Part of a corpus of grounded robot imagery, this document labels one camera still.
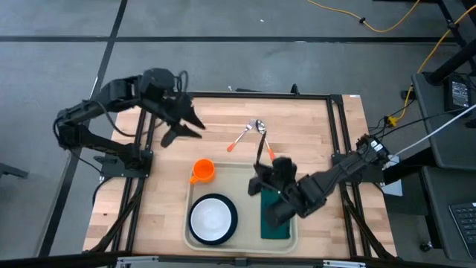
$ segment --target yellow cable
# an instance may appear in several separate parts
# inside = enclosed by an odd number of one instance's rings
[[[323,6],[322,4],[318,4],[314,1],[311,1],[311,0],[307,0],[309,3],[311,4],[315,4],[317,5],[318,7],[321,7],[323,9],[327,9],[327,10],[331,10],[331,11],[335,11],[335,12],[339,12],[339,13],[344,13],[344,14],[347,14],[347,15],[350,15],[350,16],[353,16],[355,18],[357,18],[358,20],[361,20],[362,18],[355,15],[354,13],[350,12],[350,11],[347,11],[347,10],[340,10],[340,9],[337,9],[337,8],[332,8],[332,7],[326,7],[326,6]],[[395,27],[397,27],[398,25],[400,25],[405,19],[407,19],[408,15],[410,15],[415,7],[417,7],[418,3],[420,2],[421,0],[416,0],[415,4],[413,7],[411,7],[411,9],[402,17],[402,19],[400,19],[394,26],[388,28],[388,29],[385,29],[385,30],[377,30],[375,29],[374,27],[370,26],[366,21],[364,21],[364,25],[367,26],[369,29],[371,29],[372,31],[376,32],[376,33],[387,33],[391,30],[393,30]]]
[[[455,24],[459,23],[461,21],[461,19],[463,19],[466,15],[468,15],[469,12],[471,12],[472,10],[474,10],[476,8],[476,4],[472,7],[470,7],[465,13],[463,13],[463,15],[460,16],[460,18],[458,18],[456,20],[456,22],[454,22]],[[426,63],[430,60],[430,58],[433,56],[434,52],[438,49],[438,47],[440,46],[441,42],[449,35],[451,30],[447,30],[445,32],[445,34],[443,34],[443,36],[440,38],[440,40],[438,41],[438,43],[434,46],[433,50],[430,52],[430,54],[426,57],[425,61],[423,61],[422,65],[418,68],[418,71],[417,73],[421,73],[423,71],[423,68],[425,67]],[[413,89],[413,86],[410,86],[410,88],[408,89],[408,93],[407,93],[407,97],[405,98],[405,102],[403,103],[403,106],[406,107],[407,106],[407,103],[408,103],[408,99],[410,98],[410,93]],[[403,118],[403,115],[405,115],[405,110],[406,108],[404,108],[402,110],[402,114],[396,118],[396,121],[400,120]]]

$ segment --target white cable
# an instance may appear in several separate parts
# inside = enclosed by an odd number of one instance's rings
[[[453,123],[454,121],[456,121],[458,118],[460,118],[461,116],[465,115],[466,113],[468,113],[469,111],[471,111],[472,109],[476,108],[476,104],[469,107],[467,110],[465,110],[464,112],[461,112],[458,116],[455,116],[453,119],[451,119],[450,121],[446,122],[444,125],[442,125],[441,127],[438,127],[437,130],[433,131],[432,133],[426,135],[425,137],[423,137],[422,139],[420,139],[419,141],[415,142],[414,144],[406,147],[405,149],[402,149],[400,150],[398,153],[394,154],[393,157],[395,156],[398,156],[399,154],[405,152],[406,150],[409,150],[411,149],[412,147],[415,147],[417,146],[418,144],[420,144],[421,142],[423,142],[424,140],[426,140],[427,138],[430,138],[432,137],[433,135],[437,134],[440,130],[444,129],[446,126],[448,126],[449,124]]]

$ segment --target plastic tray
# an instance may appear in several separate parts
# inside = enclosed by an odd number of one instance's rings
[[[261,254],[287,254],[298,243],[298,220],[291,219],[289,239],[261,239],[261,196],[248,195],[248,182],[254,176],[250,164],[215,163],[215,180],[208,184],[189,185],[185,202],[184,241],[194,250],[216,252],[247,252]],[[190,233],[187,217],[190,208],[205,194],[223,194],[237,207],[238,225],[233,236],[218,246],[204,245]]]

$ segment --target cable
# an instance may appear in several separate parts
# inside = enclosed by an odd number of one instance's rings
[[[101,186],[103,186],[106,182],[108,182],[110,179],[112,179],[112,177],[104,177],[104,180],[96,186],[95,190],[94,190],[94,193],[92,194],[92,205],[94,206],[94,204],[96,203],[96,195],[97,195],[97,192],[99,191],[99,188],[101,188]]]
[[[401,165],[401,166],[403,166],[403,167],[409,167],[409,168],[412,168],[412,167],[414,167],[414,168],[415,168],[415,167],[416,167],[416,168],[417,168],[417,167],[418,167],[418,168],[420,168],[420,167],[425,167],[425,165],[408,165],[408,164],[401,163],[401,162],[395,162],[394,160],[390,160],[390,159],[388,159],[388,161],[389,161],[389,162],[392,162],[392,163],[395,163],[395,165]]]
[[[378,134],[383,133],[383,132],[385,131],[385,127],[386,127],[386,126],[383,126],[380,131],[378,131],[378,132],[376,132],[376,133],[373,133],[373,134],[370,134],[370,135],[375,137],[375,136],[377,136]]]
[[[476,92],[476,85],[475,85],[475,84],[473,83],[473,81],[471,80],[471,77],[469,76],[469,74],[465,74],[465,75],[466,75],[466,79],[464,79],[461,74],[458,74],[458,75],[459,75],[463,80],[466,80],[467,82],[469,82],[469,84],[471,84],[471,85],[469,85],[468,83],[465,83],[465,85],[466,85],[468,88],[470,88],[470,89],[472,89],[472,90],[474,90],[474,91]]]
[[[433,131],[432,133],[426,135],[425,137],[421,138],[419,141],[415,142],[414,144],[404,148],[404,149],[401,149],[398,153],[394,154],[393,156],[398,156],[400,154],[402,154],[403,152],[405,152],[406,150],[410,150],[411,148],[417,146],[418,144],[422,143],[424,140],[426,140],[427,138],[430,138],[432,137],[433,135],[435,135],[436,133],[438,133],[440,130],[444,129],[445,127],[447,127],[449,124],[453,123],[454,121],[456,121],[458,118],[462,117],[463,115],[465,115],[466,113],[468,113],[469,111],[473,110],[474,108],[476,108],[476,104],[469,107],[467,110],[465,110],[464,112],[461,112],[459,115],[455,116],[454,118],[452,118],[450,121],[446,122],[444,125],[442,125],[441,127],[438,127],[435,131]]]
[[[104,105],[99,102],[99,101],[95,101],[95,100],[89,100],[90,102],[93,102],[93,103],[96,103],[97,105],[99,105],[99,107],[103,110],[104,112],[104,115],[106,115],[107,117],[107,120],[109,121],[109,123],[111,124],[112,128],[117,131],[119,134],[123,135],[123,136],[126,136],[126,137],[130,137],[130,138],[134,138],[135,137],[135,134],[127,134],[125,132],[123,132],[122,130],[119,130],[119,128],[114,124],[114,120],[112,120],[111,118],[111,115],[109,115],[109,112],[107,111],[107,109],[104,107]],[[160,121],[158,124],[155,125],[154,129],[160,127],[162,124],[164,123],[164,121]],[[144,131],[142,132],[141,135],[146,135],[149,131]]]
[[[400,127],[397,127],[397,128],[392,129],[390,132],[385,133],[385,134],[383,134],[382,136],[380,136],[380,138],[385,137],[386,135],[392,133],[393,131],[397,131],[397,130],[402,129],[402,128],[404,128],[404,127],[408,127],[408,126],[410,126],[410,125],[412,125],[412,124],[415,124],[415,123],[418,123],[418,122],[421,122],[421,121],[424,121],[424,120],[427,120],[427,119],[430,119],[430,118],[435,118],[435,117],[437,117],[437,116],[447,115],[447,114],[452,113],[452,112],[458,112],[458,111],[461,111],[461,110],[464,110],[464,109],[467,109],[467,108],[453,109],[453,110],[450,110],[450,111],[447,111],[447,112],[441,112],[441,113],[436,114],[436,115],[430,115],[430,116],[427,116],[427,117],[425,117],[425,118],[421,118],[421,119],[412,121],[412,122],[410,122],[410,123],[407,123],[407,124],[404,124],[404,125],[402,125],[402,126],[400,126]]]
[[[69,150],[71,152],[71,154],[73,156],[76,156],[76,158],[78,158],[81,162],[83,162],[84,164],[90,166],[91,168],[94,168],[97,172],[99,172],[99,175],[101,176],[104,176],[103,172],[101,170],[99,170],[97,167],[95,167],[93,164],[91,164],[90,162],[87,162],[86,160],[82,159],[80,156],[78,156],[75,152],[73,152],[73,150]]]
[[[396,28],[398,25],[400,25],[405,19],[407,19],[407,17],[414,11],[415,7],[417,7],[417,5],[420,3],[421,0],[416,0],[415,4],[413,7],[411,7],[411,9],[392,27],[388,28],[388,29],[385,29],[385,30],[377,30],[375,29],[374,27],[370,26],[366,21],[365,21],[365,18],[362,18],[360,16],[357,16],[355,15],[354,13],[350,12],[350,11],[347,11],[347,10],[340,10],[340,9],[337,9],[337,8],[332,8],[332,7],[326,7],[322,4],[318,4],[314,1],[311,1],[311,0],[307,0],[309,3],[311,4],[315,4],[317,5],[318,7],[321,7],[323,9],[327,9],[327,10],[331,10],[331,11],[335,11],[335,12],[339,12],[339,13],[343,13],[343,14],[347,14],[347,15],[350,15],[350,16],[353,16],[354,18],[358,19],[358,21],[360,23],[363,23],[365,26],[367,26],[369,29],[371,29],[372,31],[376,32],[376,33],[387,33],[391,30],[393,30],[394,28]]]
[[[183,83],[182,83],[182,77],[185,77],[185,83],[184,83],[184,86],[183,86]],[[178,73],[178,75],[176,76],[176,79],[177,79],[177,91],[178,92],[187,92],[187,88],[188,88],[188,72],[187,71],[181,71]]]
[[[455,24],[458,24],[460,22],[461,19],[463,19],[466,15],[468,15],[469,12],[471,12],[472,10],[474,10],[476,8],[476,4],[472,7],[470,7],[465,13],[463,13],[463,15],[461,15],[454,23]],[[418,71],[417,71],[417,74],[421,73],[423,68],[425,67],[426,63],[430,60],[430,58],[433,56],[434,52],[438,49],[438,47],[440,46],[441,42],[449,35],[449,33],[451,32],[451,30],[447,30],[445,32],[445,34],[443,34],[443,36],[440,38],[440,40],[438,41],[438,43],[434,46],[433,50],[430,52],[430,54],[426,57],[426,59],[423,61],[422,65],[418,68]],[[407,92],[407,97],[405,98],[405,102],[403,103],[403,106],[404,106],[404,109],[403,109],[403,112],[402,114],[396,118],[396,121],[399,121],[400,119],[403,118],[403,115],[405,115],[405,106],[407,105],[407,102],[408,102],[408,99],[410,97],[410,93],[411,91],[413,90],[413,86],[410,86],[410,88],[408,89],[408,92]]]
[[[380,143],[384,141],[384,137],[385,137],[385,127],[382,129],[382,136],[380,136]]]
[[[377,187],[377,189],[379,189],[379,191],[382,193],[382,194],[385,194],[384,191],[382,190],[382,188],[377,184],[377,182],[372,182],[373,185],[375,185],[375,187]]]
[[[411,102],[409,104],[407,104],[406,106],[404,106],[403,108],[399,109],[398,111],[390,114],[389,116],[392,116],[392,115],[395,115],[396,113],[398,112],[401,112],[403,109],[407,108],[408,106],[410,106],[415,100],[411,100]],[[380,118],[378,124],[377,124],[377,127],[369,127],[369,130],[372,129],[372,130],[375,130],[375,129],[378,129],[380,127],[380,123],[386,118],[387,116],[384,116],[382,118]]]

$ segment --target spoon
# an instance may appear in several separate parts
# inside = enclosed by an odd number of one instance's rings
[[[261,135],[264,132],[266,132],[265,124],[259,119],[256,120],[256,129],[258,130],[259,133],[261,133]],[[271,160],[274,160],[273,150],[271,150],[271,148],[269,147],[269,143],[268,143],[268,140],[266,138],[265,138],[265,143],[266,143],[266,146],[268,148],[269,157],[271,158]]]

